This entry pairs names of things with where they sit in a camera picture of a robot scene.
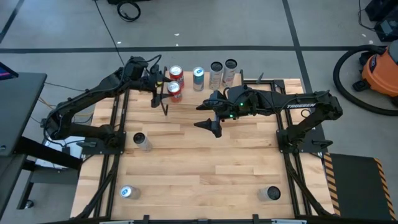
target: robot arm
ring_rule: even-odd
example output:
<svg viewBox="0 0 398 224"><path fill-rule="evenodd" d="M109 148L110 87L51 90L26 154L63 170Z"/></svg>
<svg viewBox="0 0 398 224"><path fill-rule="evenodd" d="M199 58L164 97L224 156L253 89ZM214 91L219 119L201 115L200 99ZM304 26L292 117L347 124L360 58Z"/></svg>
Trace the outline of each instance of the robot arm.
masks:
<svg viewBox="0 0 398 224"><path fill-rule="evenodd" d="M254 90L246 85L232 87L228 98L219 91L214 91L210 98L203 101L197 110L213 110L215 120L197 122L194 125L210 130L216 138L221 137L220 121L238 119L248 115L280 113L284 109L315 108L315 112L297 125L287 128L286 141L291 144L301 141L305 133L324 120L338 119L343 110L336 97L328 91L283 95L274 91Z"/></svg>
<svg viewBox="0 0 398 224"><path fill-rule="evenodd" d="M115 146L117 143L115 141L116 135L113 131L114 128L109 124L100 127L86 126L72 123L72 118L77 112L104 98L121 95L127 89L151 92L151 107L159 106L161 99L168 97L168 95L157 94L157 82L159 79L162 82L169 82L170 80L163 76L156 64L150 69L148 75L143 75L147 71L147 66L148 61L145 61L142 57L131 57L124 68L119 68L102 79L98 86L59 103L44 120L44 131L55 140L65 139L69 136L83 136L98 138L107 145L113 144Z"/></svg>

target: concrete floor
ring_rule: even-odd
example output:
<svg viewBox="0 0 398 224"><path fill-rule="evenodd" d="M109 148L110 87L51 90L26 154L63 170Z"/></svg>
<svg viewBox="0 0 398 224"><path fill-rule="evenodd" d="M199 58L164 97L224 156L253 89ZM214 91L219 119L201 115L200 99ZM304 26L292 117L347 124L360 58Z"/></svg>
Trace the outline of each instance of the concrete floor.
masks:
<svg viewBox="0 0 398 224"><path fill-rule="evenodd" d="M368 2L363 0L362 7ZM215 60L234 58L247 78L264 72L264 78L302 78L310 81L304 83L307 89L331 90L339 98L344 116L323 123L326 138L335 142L329 151L379 158L398 210L398 138L394 132L398 118L368 113L337 93L332 71L344 51L318 48L302 52L300 48L385 45L375 33L358 25L357 0L152 0L139 2L142 16L133 23L122 21L116 7L105 0L98 4L115 41L120 42L125 61L131 55L150 58L162 54L161 66L208 70ZM21 7L15 16L16 5ZM15 17L12 23L8 22L10 16ZM371 25L365 14L363 22ZM19 72L45 72L48 82L90 88L121 66L117 54L109 51L113 43L91 0L2 0L1 27L7 33L2 41L0 36L0 61ZM229 47L217 50L217 46ZM358 78L358 69L355 58L343 67L346 86ZM41 96L56 104L76 94L46 85ZM375 93L360 97L391 107ZM38 103L32 117L40 119L48 112ZM41 133L39 125L30 120L24 136L40 142ZM69 217L74 185L37 184L30 197L35 207L15 210L26 178L23 172L0 223L42 223Z"/></svg>

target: wooden tabletop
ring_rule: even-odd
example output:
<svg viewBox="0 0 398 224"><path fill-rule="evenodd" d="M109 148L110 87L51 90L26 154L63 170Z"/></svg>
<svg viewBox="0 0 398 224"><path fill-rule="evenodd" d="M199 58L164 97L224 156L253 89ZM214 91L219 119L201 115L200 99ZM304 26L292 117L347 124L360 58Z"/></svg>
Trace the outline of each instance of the wooden tabletop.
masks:
<svg viewBox="0 0 398 224"><path fill-rule="evenodd" d="M240 85L240 79L237 74L234 84ZM299 79L284 81L288 94L303 92ZM269 90L268 85L251 87ZM246 219L253 214L260 218L294 217L284 160L275 136L275 115L227 120L222 123L223 136L217 139L210 131L193 126L194 122L214 117L212 111L195 110L211 92L208 74L205 90L194 92L192 73L185 72L183 101L176 104L165 100L170 105L168 116L164 116L161 107L150 107L150 94L131 91L125 127L126 150L119 163L112 219L141 220L144 215L150 215L150 219L174 220ZM93 126L109 124L112 105L112 98L96 104ZM303 120L300 110L292 110L292 119L294 123ZM151 152L143 152L134 144L132 137L137 132L148 137L154 147ZM83 164L72 217L83 210L98 188L102 160L103 156L93 156ZM310 154L301 154L301 160L308 188L326 210L333 212L321 160ZM121 198L119 189L123 185L137 187L141 197ZM280 199L259 201L257 191L272 185L282 192ZM304 214L299 190L297 195Z"/></svg>

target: monitor screen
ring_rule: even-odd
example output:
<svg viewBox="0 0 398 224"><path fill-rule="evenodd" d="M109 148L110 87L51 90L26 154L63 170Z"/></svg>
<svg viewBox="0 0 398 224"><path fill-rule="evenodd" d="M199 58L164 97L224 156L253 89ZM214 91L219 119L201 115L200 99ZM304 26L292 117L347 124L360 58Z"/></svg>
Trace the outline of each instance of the monitor screen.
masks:
<svg viewBox="0 0 398 224"><path fill-rule="evenodd" d="M14 72L9 67L5 66L5 64L0 62L0 80L17 78L17 77L18 73Z"/></svg>

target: orange vacuum cleaner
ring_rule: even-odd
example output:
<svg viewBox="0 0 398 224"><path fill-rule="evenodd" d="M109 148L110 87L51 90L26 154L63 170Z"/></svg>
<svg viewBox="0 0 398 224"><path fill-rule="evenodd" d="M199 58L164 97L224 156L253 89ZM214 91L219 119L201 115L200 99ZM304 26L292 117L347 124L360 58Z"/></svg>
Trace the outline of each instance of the orange vacuum cleaner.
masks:
<svg viewBox="0 0 398 224"><path fill-rule="evenodd" d="M398 116L397 110L378 108L359 100L349 93L340 82L340 69L347 58L358 52L363 52L359 62L363 65L362 79L353 84L356 91L372 89L391 97L394 105L398 106L398 40L387 48L375 45L362 45L345 53L335 66L333 81L337 90L350 102L370 112L388 116Z"/></svg>

